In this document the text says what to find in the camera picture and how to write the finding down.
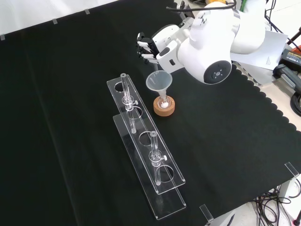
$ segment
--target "acrylic test tube rack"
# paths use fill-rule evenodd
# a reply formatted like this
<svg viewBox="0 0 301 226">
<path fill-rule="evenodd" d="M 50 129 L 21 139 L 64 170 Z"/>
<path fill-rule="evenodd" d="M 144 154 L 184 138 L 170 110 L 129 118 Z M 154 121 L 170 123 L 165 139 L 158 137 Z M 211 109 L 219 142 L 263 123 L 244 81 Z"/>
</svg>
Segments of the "acrylic test tube rack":
<svg viewBox="0 0 301 226">
<path fill-rule="evenodd" d="M 120 114 L 113 117 L 156 219 L 186 207 L 178 186 L 185 179 L 125 73 L 107 81 Z"/>
</svg>

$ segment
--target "white wall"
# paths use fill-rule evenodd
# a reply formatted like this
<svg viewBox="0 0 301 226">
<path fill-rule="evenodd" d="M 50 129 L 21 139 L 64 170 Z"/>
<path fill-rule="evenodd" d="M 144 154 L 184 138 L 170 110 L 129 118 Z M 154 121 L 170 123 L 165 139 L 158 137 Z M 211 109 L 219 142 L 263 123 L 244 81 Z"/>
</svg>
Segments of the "white wall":
<svg viewBox="0 0 301 226">
<path fill-rule="evenodd" d="M 0 0 L 0 34 L 60 18 L 116 0 Z"/>
</svg>

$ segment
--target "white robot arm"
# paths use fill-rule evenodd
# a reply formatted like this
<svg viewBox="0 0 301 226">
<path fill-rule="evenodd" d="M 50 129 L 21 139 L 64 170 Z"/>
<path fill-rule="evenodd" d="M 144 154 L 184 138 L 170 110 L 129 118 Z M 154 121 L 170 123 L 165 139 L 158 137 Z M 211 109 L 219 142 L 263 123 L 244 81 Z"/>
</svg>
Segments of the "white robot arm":
<svg viewBox="0 0 301 226">
<path fill-rule="evenodd" d="M 265 36 L 265 0 L 248 0 L 244 12 L 234 8 L 200 11 L 177 25 L 161 28 L 152 39 L 138 35 L 141 57 L 172 73 L 185 69 L 206 84 L 223 81 L 231 71 L 230 52 L 256 51 Z M 213 2 L 206 8 L 226 6 Z"/>
</svg>

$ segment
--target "test tube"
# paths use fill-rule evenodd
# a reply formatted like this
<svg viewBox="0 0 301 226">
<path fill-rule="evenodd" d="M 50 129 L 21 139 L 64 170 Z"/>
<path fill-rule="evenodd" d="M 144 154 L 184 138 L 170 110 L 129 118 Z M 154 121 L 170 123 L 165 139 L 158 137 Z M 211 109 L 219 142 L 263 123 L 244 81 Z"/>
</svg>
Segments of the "test tube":
<svg viewBox="0 0 301 226">
<path fill-rule="evenodd" d="M 158 157 L 158 136 L 156 131 L 150 132 L 151 155 L 153 158 Z"/>
<path fill-rule="evenodd" d="M 123 88 L 123 93 L 124 93 L 124 101 L 125 101 L 125 103 L 130 105 L 130 106 L 126 106 L 127 109 L 130 109 L 132 107 L 132 104 L 131 104 L 131 95 L 130 95 L 130 91 L 128 89 L 128 84 L 127 84 L 127 74 L 122 73 L 120 75 L 120 77 L 121 77 L 122 88 Z"/>
<path fill-rule="evenodd" d="M 128 112 L 129 120 L 130 120 L 130 126 L 132 133 L 136 133 L 136 125 L 135 125 L 135 119 L 133 118 L 133 112 Z"/>
<path fill-rule="evenodd" d="M 155 183 L 156 185 L 161 184 L 161 174 L 160 174 L 160 167 L 154 167 L 155 170 Z"/>
</svg>

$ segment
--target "yellow label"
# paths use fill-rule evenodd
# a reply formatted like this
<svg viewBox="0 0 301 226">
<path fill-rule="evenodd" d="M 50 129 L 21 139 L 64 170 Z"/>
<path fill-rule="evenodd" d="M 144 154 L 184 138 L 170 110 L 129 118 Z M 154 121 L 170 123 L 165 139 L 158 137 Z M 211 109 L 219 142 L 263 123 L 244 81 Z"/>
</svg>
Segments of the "yellow label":
<svg viewBox="0 0 301 226">
<path fill-rule="evenodd" d="M 298 54 L 295 54 L 295 53 L 291 53 L 291 52 L 289 52 L 289 53 L 288 53 L 288 55 L 291 55 L 291 56 L 296 56 L 296 57 L 300 57 L 300 55 L 298 55 Z"/>
<path fill-rule="evenodd" d="M 219 2 L 221 2 L 221 3 L 226 4 L 226 0 L 208 0 L 208 4 L 209 4 L 209 3 L 212 3 L 212 2 L 214 2 L 214 1 L 219 1 Z"/>
</svg>

